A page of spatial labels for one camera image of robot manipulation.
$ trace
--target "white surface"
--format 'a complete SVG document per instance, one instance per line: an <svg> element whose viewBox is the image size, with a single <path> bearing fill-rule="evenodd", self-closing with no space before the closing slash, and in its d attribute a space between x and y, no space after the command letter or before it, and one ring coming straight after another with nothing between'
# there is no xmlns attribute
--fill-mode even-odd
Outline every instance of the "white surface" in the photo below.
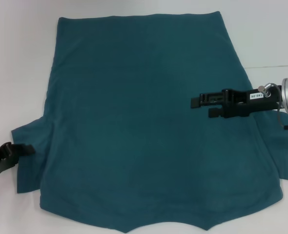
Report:
<svg viewBox="0 0 288 234"><path fill-rule="evenodd" d="M42 115L59 17L184 14L220 11L245 68L288 65L288 0L0 0L0 145L10 130ZM247 69L254 87L280 84L288 67ZM39 208L39 191L16 194L16 168L0 175L0 234L114 234ZM208 232L179 223L141 227L133 234L288 233L288 181L284 199Z"/></svg>

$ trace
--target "black clamp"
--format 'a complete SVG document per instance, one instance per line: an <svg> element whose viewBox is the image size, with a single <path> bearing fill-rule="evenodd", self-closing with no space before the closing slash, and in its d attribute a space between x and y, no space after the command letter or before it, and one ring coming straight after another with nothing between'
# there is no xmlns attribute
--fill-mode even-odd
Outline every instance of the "black clamp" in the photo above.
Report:
<svg viewBox="0 0 288 234"><path fill-rule="evenodd" d="M14 167L20 156L32 155L35 149L32 145L12 144L7 142L0 147L0 173Z"/></svg>

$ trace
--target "teal t-shirt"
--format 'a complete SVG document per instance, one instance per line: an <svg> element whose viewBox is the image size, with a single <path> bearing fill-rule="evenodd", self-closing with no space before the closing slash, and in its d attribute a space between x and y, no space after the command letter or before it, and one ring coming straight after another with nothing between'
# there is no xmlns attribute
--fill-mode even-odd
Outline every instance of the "teal t-shirt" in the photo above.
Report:
<svg viewBox="0 0 288 234"><path fill-rule="evenodd" d="M219 12L60 18L43 117L12 132L36 150L20 158L18 192L40 189L43 209L122 232L207 230L274 204L288 131L274 111L190 109L224 88L251 85Z"/></svg>

